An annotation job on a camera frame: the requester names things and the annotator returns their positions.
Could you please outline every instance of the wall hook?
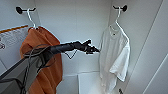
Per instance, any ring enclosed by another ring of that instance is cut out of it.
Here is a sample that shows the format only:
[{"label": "wall hook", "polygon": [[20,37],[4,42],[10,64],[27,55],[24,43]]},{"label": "wall hook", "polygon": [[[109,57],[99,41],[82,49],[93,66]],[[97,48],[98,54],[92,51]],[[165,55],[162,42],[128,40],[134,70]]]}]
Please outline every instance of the wall hook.
[{"label": "wall hook", "polygon": [[123,8],[121,8],[122,10],[123,10],[123,12],[125,12],[126,10],[127,10],[127,5],[125,5]]},{"label": "wall hook", "polygon": [[19,14],[22,14],[23,11],[27,11],[27,10],[22,10],[20,7],[16,7],[16,11],[19,13]]}]

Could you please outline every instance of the orange towel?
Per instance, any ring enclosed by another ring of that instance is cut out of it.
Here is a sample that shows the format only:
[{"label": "orange towel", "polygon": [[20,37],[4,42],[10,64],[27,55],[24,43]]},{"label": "orange towel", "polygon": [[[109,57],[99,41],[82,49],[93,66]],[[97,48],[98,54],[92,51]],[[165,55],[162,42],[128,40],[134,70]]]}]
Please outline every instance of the orange towel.
[{"label": "orange towel", "polygon": [[[43,27],[29,29],[28,35],[20,48],[20,55],[33,49],[40,44],[59,45],[59,40]],[[29,94],[56,94],[56,87],[62,80],[62,59],[61,54],[56,54],[55,61],[51,59],[50,67],[43,68],[29,88]]]}]

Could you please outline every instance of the white wall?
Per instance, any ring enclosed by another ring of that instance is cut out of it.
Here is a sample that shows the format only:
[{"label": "white wall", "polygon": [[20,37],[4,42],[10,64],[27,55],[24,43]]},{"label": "white wall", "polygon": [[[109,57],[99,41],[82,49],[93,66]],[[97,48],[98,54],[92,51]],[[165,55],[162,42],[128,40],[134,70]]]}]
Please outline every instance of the white wall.
[{"label": "white wall", "polygon": [[165,81],[165,78],[167,77],[165,75],[167,74],[164,74],[164,71],[168,71],[168,69],[163,67],[163,65],[167,66],[165,64],[165,62],[167,63],[167,60],[164,61],[164,58],[168,53],[167,4],[168,1],[163,0],[136,67],[127,85],[125,94],[164,94],[163,92],[168,92],[168,90],[165,89],[165,87],[167,88],[167,81]]},{"label": "white wall", "polygon": [[[102,31],[108,25],[111,0],[35,0],[41,25],[61,43],[92,40],[98,47]],[[64,75],[99,71],[98,54],[78,51],[70,60],[62,55]]]},{"label": "white wall", "polygon": [[6,70],[7,68],[4,66],[4,64],[0,60],[0,75],[2,75]]},{"label": "white wall", "polygon": [[[131,45],[130,64],[127,77],[124,83],[121,81],[117,82],[117,86],[114,89],[115,94],[118,94],[119,88],[121,88],[123,92],[125,91],[127,83],[132,75],[133,69],[141,53],[142,47],[153,25],[161,2],[162,0],[113,0],[112,6],[128,6],[127,11],[121,13],[118,22],[130,38]],[[112,24],[115,21],[117,13],[117,10],[115,10],[114,8],[111,9],[109,24]]]},{"label": "white wall", "polygon": [[[18,14],[16,12],[17,6],[20,6],[22,9],[33,9],[35,7],[35,3],[34,0],[0,0],[0,31],[24,25],[33,26],[30,20],[28,19],[26,12],[24,12],[23,14]],[[32,16],[33,21],[37,25],[39,25],[40,21],[38,18],[37,11],[31,12],[30,14]],[[17,42],[16,45],[10,47],[8,51],[5,51],[6,48],[5,50],[0,49],[0,60],[2,61],[5,68],[9,69],[12,65],[14,65],[20,60],[20,46],[21,42]]]},{"label": "white wall", "polygon": [[78,94],[102,94],[101,78],[99,72],[81,73],[79,78]]}]

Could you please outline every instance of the white shirt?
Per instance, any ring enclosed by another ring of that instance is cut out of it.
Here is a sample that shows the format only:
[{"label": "white shirt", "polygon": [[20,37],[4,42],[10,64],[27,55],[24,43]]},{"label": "white shirt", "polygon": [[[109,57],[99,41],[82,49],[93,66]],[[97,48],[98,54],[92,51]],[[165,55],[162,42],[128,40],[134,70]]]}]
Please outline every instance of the white shirt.
[{"label": "white shirt", "polygon": [[117,78],[125,80],[129,55],[129,38],[117,22],[110,25],[103,32],[99,55],[103,94],[111,94]]}]

